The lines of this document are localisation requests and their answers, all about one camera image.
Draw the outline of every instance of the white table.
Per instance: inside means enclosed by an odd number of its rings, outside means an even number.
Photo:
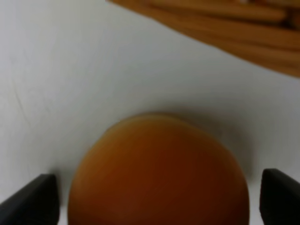
[[[192,117],[237,156],[251,224],[264,168],[300,180],[300,81],[98,0],[0,0],[0,201],[72,175],[112,124],[143,112]]]

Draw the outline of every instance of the orange ball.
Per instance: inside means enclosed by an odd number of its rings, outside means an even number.
[[[248,188],[231,153],[175,117],[109,129],[83,159],[70,225],[247,225]]]

